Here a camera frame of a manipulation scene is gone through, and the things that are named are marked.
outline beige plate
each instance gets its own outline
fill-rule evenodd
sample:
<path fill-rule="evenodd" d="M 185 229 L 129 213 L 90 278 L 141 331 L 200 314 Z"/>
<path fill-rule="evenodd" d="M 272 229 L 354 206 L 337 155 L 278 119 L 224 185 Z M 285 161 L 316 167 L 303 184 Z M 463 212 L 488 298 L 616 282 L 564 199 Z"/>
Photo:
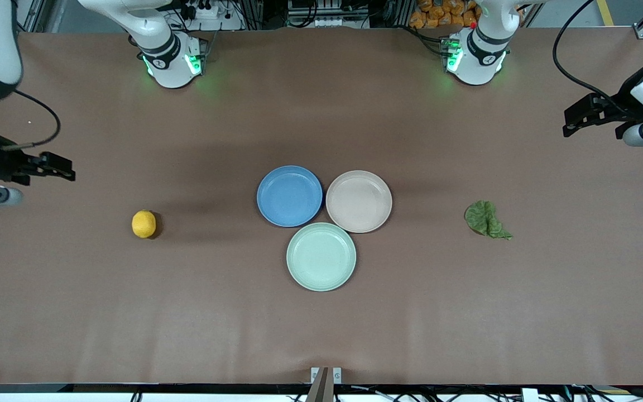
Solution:
<path fill-rule="evenodd" d="M 374 231 L 391 214 L 391 191 L 379 176 L 369 171 L 347 171 L 329 186 L 327 211 L 345 231 Z"/>

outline brown paper tabletop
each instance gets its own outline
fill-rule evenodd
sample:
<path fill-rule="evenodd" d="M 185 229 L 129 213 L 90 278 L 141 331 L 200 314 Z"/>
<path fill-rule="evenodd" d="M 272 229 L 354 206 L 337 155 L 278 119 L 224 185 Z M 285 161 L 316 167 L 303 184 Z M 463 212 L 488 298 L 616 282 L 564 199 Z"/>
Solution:
<path fill-rule="evenodd" d="M 125 35 L 22 35 L 21 89 L 63 122 L 40 151 L 78 179 L 33 178 L 0 208 L 0 382 L 297 382 L 330 365 L 369 384 L 643 384 L 643 149 L 614 125 L 562 137 L 587 91 L 553 66 L 556 33 L 518 32 L 484 87 L 403 31 L 222 33 L 179 90 Z M 615 93 L 643 41 L 570 30 L 560 58 Z M 17 142 L 53 126 L 0 102 Z M 258 183 L 287 164 L 393 192 L 333 292 L 293 281 L 296 229 L 258 213 Z M 513 240 L 470 231 L 478 199 Z M 131 232 L 139 209 L 161 214 L 158 239 Z"/>

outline wires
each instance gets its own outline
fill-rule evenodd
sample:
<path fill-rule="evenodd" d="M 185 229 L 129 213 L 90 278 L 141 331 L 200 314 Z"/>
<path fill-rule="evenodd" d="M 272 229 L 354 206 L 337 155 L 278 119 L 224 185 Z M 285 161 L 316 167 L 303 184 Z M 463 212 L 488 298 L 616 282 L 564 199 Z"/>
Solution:
<path fill-rule="evenodd" d="M 393 400 L 393 397 L 391 397 L 391 396 L 389 396 L 389 395 L 386 395 L 386 394 L 384 394 L 383 392 L 376 391 L 376 390 L 373 390 L 373 389 L 369 389 L 368 387 L 362 387 L 362 386 L 351 386 L 351 387 L 352 387 L 353 389 L 362 389 L 362 390 L 364 390 L 364 391 L 370 391 L 370 392 L 373 392 L 374 394 L 377 394 L 377 395 L 383 396 L 385 399 Z"/>
<path fill-rule="evenodd" d="M 433 54 L 437 54 L 438 56 L 450 56 L 451 55 L 448 52 L 439 51 L 437 49 L 434 49 L 433 47 L 431 47 L 427 43 L 427 42 L 431 42 L 431 43 L 439 44 L 439 43 L 441 43 L 441 39 L 439 39 L 439 38 L 431 38 L 430 36 L 425 36 L 425 35 L 419 33 L 418 30 L 413 30 L 412 28 L 408 28 L 408 26 L 405 26 L 405 25 L 394 25 L 394 28 L 401 28 L 402 30 L 410 33 L 411 35 L 416 36 L 416 38 L 418 38 L 421 41 L 423 46 L 426 46 L 426 49 L 428 49 Z"/>
<path fill-rule="evenodd" d="M 607 393 L 606 393 L 606 392 L 602 392 L 602 391 L 600 391 L 600 390 L 596 389 L 596 387 L 593 387 L 593 386 L 585 386 L 585 387 L 584 387 L 584 389 L 585 389 L 585 390 L 590 390 L 591 392 L 594 392 L 595 394 L 599 395 L 599 397 L 600 397 L 600 398 L 602 398 L 602 399 L 604 399 L 604 400 L 605 400 L 605 402 L 614 402 L 614 400 L 612 400 L 612 399 L 610 399 L 609 397 L 607 397 Z"/>
<path fill-rule="evenodd" d="M 312 22 L 314 22 L 314 19 L 316 18 L 316 13 L 319 10 L 319 5 L 316 2 L 317 0 L 309 0 L 309 13 L 306 15 L 306 18 L 304 19 L 304 22 L 302 22 L 300 25 L 294 25 L 293 23 L 287 21 L 287 24 L 289 26 L 293 26 L 294 28 L 306 28 L 307 26 L 311 25 Z"/>
<path fill-rule="evenodd" d="M 51 107 L 49 107 L 44 102 L 36 99 L 35 97 L 33 97 L 33 96 L 29 95 L 29 94 L 25 94 L 25 93 L 21 92 L 18 89 L 15 89 L 14 92 L 15 92 L 15 94 L 18 94 L 20 96 L 25 97 L 28 100 L 31 100 L 31 101 L 35 102 L 39 106 L 41 106 L 44 109 L 46 109 L 47 112 L 51 113 L 51 116 L 53 116 L 54 120 L 56 120 L 56 130 L 54 130 L 54 134 L 49 135 L 47 138 L 45 138 L 45 139 L 43 139 L 41 141 L 28 142 L 26 144 L 20 144 L 20 145 L 7 145 L 7 146 L 2 147 L 2 150 L 3 151 L 25 150 L 26 148 L 38 147 L 39 145 L 48 144 L 49 142 L 53 141 L 54 138 L 56 138 L 59 135 L 59 132 L 61 132 L 61 120 L 59 119 L 59 115 L 56 114 L 56 112 L 54 112 L 54 110 L 51 109 Z"/>
<path fill-rule="evenodd" d="M 381 10 L 376 11 L 376 12 L 375 12 L 375 13 L 373 13 L 372 15 L 367 15 L 367 17 L 366 17 L 366 18 L 364 18 L 364 21 L 362 21 L 361 28 L 364 28 L 364 24 L 366 23 L 366 21 L 367 21 L 369 18 L 371 18 L 372 16 L 375 16 L 375 15 L 378 15 L 379 13 L 382 13 L 382 12 L 383 12 L 383 10 L 381 9 Z"/>
<path fill-rule="evenodd" d="M 244 22 L 247 25 L 246 26 L 247 31 L 250 31 L 250 26 L 253 26 L 254 28 L 257 28 L 257 25 L 253 25 L 253 23 L 250 22 L 250 20 L 247 18 L 247 15 L 245 15 L 245 13 L 242 12 L 242 7 L 240 7 L 240 5 L 237 2 L 233 1 L 232 6 L 235 8 L 235 10 L 237 10 L 237 12 L 239 13 L 240 18 L 244 18 Z"/>
<path fill-rule="evenodd" d="M 188 30 L 187 24 L 185 23 L 185 20 L 183 20 L 182 15 L 180 15 L 180 13 L 178 12 L 178 9 L 177 9 L 177 8 L 175 8 L 175 7 L 173 7 L 173 11 L 175 11 L 175 13 L 176 13 L 176 15 L 178 16 L 178 18 L 180 18 L 180 23 L 182 23 L 183 31 L 184 31 L 186 34 L 189 34 L 189 33 L 190 33 L 190 30 Z"/>
<path fill-rule="evenodd" d="M 411 394 L 411 392 L 405 392 L 401 395 L 398 395 L 394 398 L 394 402 L 399 402 L 399 400 L 401 400 L 401 398 L 403 398 L 404 396 L 410 396 L 411 399 L 413 399 L 415 402 L 421 402 L 418 398 L 416 398 L 415 395 Z"/>
<path fill-rule="evenodd" d="M 581 13 L 587 6 L 590 5 L 590 3 L 594 2 L 594 0 L 587 0 L 583 5 L 581 5 L 579 8 L 577 8 L 577 11 L 574 11 L 574 14 L 569 17 L 569 20 L 564 23 L 562 26 L 561 30 L 559 30 L 559 33 L 557 34 L 557 38 L 554 39 L 554 45 L 552 46 L 552 61 L 554 61 L 554 65 L 559 69 L 559 72 L 562 73 L 563 76 L 567 77 L 570 81 L 574 82 L 575 84 L 581 85 L 587 89 L 589 89 L 592 92 L 595 92 L 599 94 L 600 97 L 604 98 L 607 102 L 609 102 L 613 107 L 617 108 L 618 111 L 626 114 L 627 116 L 635 116 L 632 112 L 625 110 L 624 108 L 620 107 L 620 105 L 617 104 L 617 102 L 610 97 L 610 95 L 606 94 L 603 92 L 601 89 L 595 87 L 594 85 L 588 84 L 587 82 L 582 81 L 581 79 L 577 78 L 576 76 L 573 76 L 572 74 L 569 74 L 564 67 L 561 66 L 559 63 L 559 60 L 557 59 L 557 45 L 559 45 L 559 40 L 562 38 L 562 35 L 564 34 L 564 31 L 567 30 L 567 27 L 574 21 L 575 18 Z"/>
<path fill-rule="evenodd" d="M 143 400 L 143 392 L 140 389 L 136 389 L 131 396 L 131 402 L 141 402 L 141 400 Z"/>

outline yellow lemon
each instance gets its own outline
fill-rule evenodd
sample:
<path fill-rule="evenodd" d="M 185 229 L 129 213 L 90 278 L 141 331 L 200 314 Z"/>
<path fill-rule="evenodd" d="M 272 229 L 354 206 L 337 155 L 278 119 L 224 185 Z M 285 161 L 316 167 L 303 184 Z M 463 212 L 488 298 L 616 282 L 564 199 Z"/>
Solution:
<path fill-rule="evenodd" d="M 155 233 L 155 215 L 143 209 L 133 216 L 133 233 L 141 239 L 151 237 Z"/>

